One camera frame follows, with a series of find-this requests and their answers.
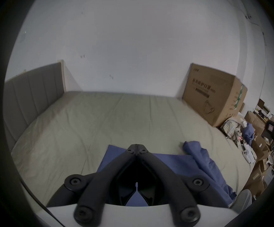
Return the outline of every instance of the gray upholstered headboard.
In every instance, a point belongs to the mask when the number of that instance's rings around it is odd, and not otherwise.
[[[5,82],[3,119],[10,151],[25,129],[63,93],[60,62],[20,74]]]

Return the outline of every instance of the white controller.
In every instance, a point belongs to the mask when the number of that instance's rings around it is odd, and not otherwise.
[[[243,156],[245,160],[250,163],[249,151],[247,149],[243,152]]]

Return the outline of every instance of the white wall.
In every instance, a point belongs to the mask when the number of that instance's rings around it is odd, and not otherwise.
[[[256,91],[260,92],[260,98],[265,102],[265,105],[274,114],[274,29],[271,25],[268,16],[265,14],[263,8],[257,0],[242,0],[247,12],[252,16],[251,22],[260,25],[252,25],[254,44],[255,44],[255,58],[254,58],[254,70],[252,75],[252,87],[256,88]],[[265,38],[265,51],[262,47],[263,35]],[[264,70],[263,77],[261,74],[262,65],[266,68]]]
[[[194,62],[237,75],[248,88],[245,110],[252,110],[265,70],[263,36],[243,14],[249,5],[254,9],[252,2],[36,0],[18,35],[6,80],[63,59],[70,90],[180,97]],[[273,56],[274,48],[268,61]],[[266,77],[261,98],[274,112],[274,74],[272,80]]]

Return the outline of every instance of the white plastic object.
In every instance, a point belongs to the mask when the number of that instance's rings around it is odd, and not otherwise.
[[[245,189],[239,193],[235,202],[230,207],[236,213],[240,214],[252,204],[251,192]]]
[[[245,160],[250,163],[250,158],[249,158],[249,151],[246,149],[244,152],[243,152],[243,156],[245,158]]]
[[[271,165],[274,163],[274,161],[273,161],[271,155],[268,155],[268,161],[265,162],[266,165],[267,165],[268,163],[271,164]]]
[[[252,151],[250,149],[250,146],[248,144],[246,144],[246,143],[244,143],[243,146],[244,146],[245,150],[248,150],[248,157],[250,159],[250,163],[255,163],[256,159],[253,156],[253,153],[252,153]]]

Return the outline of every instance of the clutter pile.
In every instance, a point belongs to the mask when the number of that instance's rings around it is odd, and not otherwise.
[[[245,160],[255,165],[245,189],[256,198],[274,174],[274,115],[260,99],[255,110],[243,117],[239,112],[244,108],[246,92],[247,88],[236,76],[191,64],[182,100],[211,126],[220,127],[242,150]]]

